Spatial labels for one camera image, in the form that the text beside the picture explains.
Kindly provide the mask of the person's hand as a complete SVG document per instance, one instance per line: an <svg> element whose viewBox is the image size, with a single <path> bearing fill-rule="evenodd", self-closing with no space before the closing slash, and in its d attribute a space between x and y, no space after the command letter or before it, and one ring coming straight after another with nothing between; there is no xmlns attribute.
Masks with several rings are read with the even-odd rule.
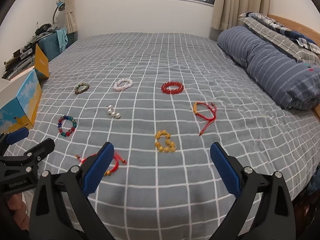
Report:
<svg viewBox="0 0 320 240"><path fill-rule="evenodd" d="M27 206L23 201L22 196L23 196L22 193L12 195L7 201L7 205L10 210L14 211L14 214L12 215L12 217L16 222L16 224L22 230L29 230L29 217L26 213Z"/></svg>

